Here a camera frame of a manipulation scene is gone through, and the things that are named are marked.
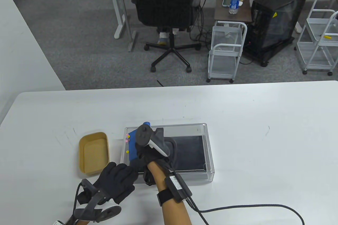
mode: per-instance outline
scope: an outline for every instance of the sneaker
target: sneaker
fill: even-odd
[[[167,46],[168,39],[167,38],[158,38],[157,44],[160,46]]]

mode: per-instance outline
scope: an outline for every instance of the black glove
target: black glove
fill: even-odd
[[[152,161],[156,162],[159,166],[161,166],[164,169],[167,175],[171,171],[173,171],[172,162],[170,158],[161,155],[156,149],[150,148],[148,145],[145,147],[142,147],[138,145],[137,143],[135,144],[135,148],[137,151],[137,156],[146,165],[143,168],[143,179],[147,185],[156,184],[153,175],[151,174],[151,172],[149,171],[147,167],[147,165],[150,162]]]
[[[134,190],[134,182],[138,177],[138,173],[130,166],[110,162],[101,172],[98,180],[93,184],[98,189],[102,189],[109,195],[109,199],[113,199],[115,203],[119,204]],[[92,198],[89,190],[84,189],[82,193],[77,196],[80,204],[88,203]]]

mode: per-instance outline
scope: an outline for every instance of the black office chair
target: black office chair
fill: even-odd
[[[201,0],[132,0],[136,5],[139,20],[146,26],[169,29],[169,46],[146,43],[144,50],[149,47],[165,49],[166,52],[151,64],[151,72],[156,72],[156,64],[169,53],[174,53],[187,66],[186,72],[191,72],[191,66],[177,50],[195,48],[201,49],[201,44],[175,46],[173,28],[187,29],[192,26],[200,11]]]

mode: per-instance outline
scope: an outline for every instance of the clear plastic box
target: clear plastic box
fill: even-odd
[[[189,184],[212,182],[215,169],[206,124],[151,126],[154,131],[158,127],[163,127],[164,137],[171,137],[177,142],[178,151],[176,163],[180,164],[179,167],[181,170],[176,169],[176,172],[179,172],[182,178]],[[126,127],[124,130],[124,139],[127,133],[130,133],[137,128],[138,127]],[[128,150],[129,144],[128,142],[124,142],[121,163],[127,165],[129,165]],[[139,172],[139,178],[135,183],[144,183],[143,172]]]

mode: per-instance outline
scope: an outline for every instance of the white metal shelf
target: white metal shelf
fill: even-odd
[[[327,74],[332,75],[338,63],[337,51],[333,54],[330,52],[330,49],[338,47],[338,20],[336,19],[338,11],[315,9],[316,2],[317,0],[312,5],[295,49],[303,60],[303,74],[307,74],[308,69],[319,69],[329,70]],[[314,12],[323,12],[324,16],[325,13],[332,14],[330,18],[311,18]],[[308,31],[311,42],[301,41],[305,30]]]
[[[229,78],[231,83],[234,81],[246,32],[247,26],[242,22],[216,22],[212,32],[207,82],[210,82],[211,78]]]

